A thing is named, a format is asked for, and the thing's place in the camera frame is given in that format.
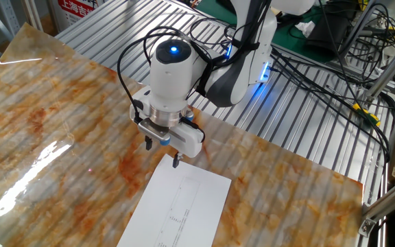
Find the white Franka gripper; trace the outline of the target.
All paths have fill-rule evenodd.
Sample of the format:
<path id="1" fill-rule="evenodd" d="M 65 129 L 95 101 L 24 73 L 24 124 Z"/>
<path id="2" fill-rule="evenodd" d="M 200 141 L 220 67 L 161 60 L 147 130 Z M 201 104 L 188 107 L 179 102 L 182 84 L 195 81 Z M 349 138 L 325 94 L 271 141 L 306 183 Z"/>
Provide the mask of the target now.
<path id="1" fill-rule="evenodd" d="M 132 96 L 135 106 L 130 107 L 130 118 L 145 135 L 145 149 L 151 150 L 152 140 L 170 145 L 178 152 L 173 158 L 173 168 L 179 166 L 183 155 L 193 158 L 202 149 L 204 132 L 192 122 L 194 113 L 183 99 L 175 99 L 169 105 L 157 96 L 149 86 Z"/>

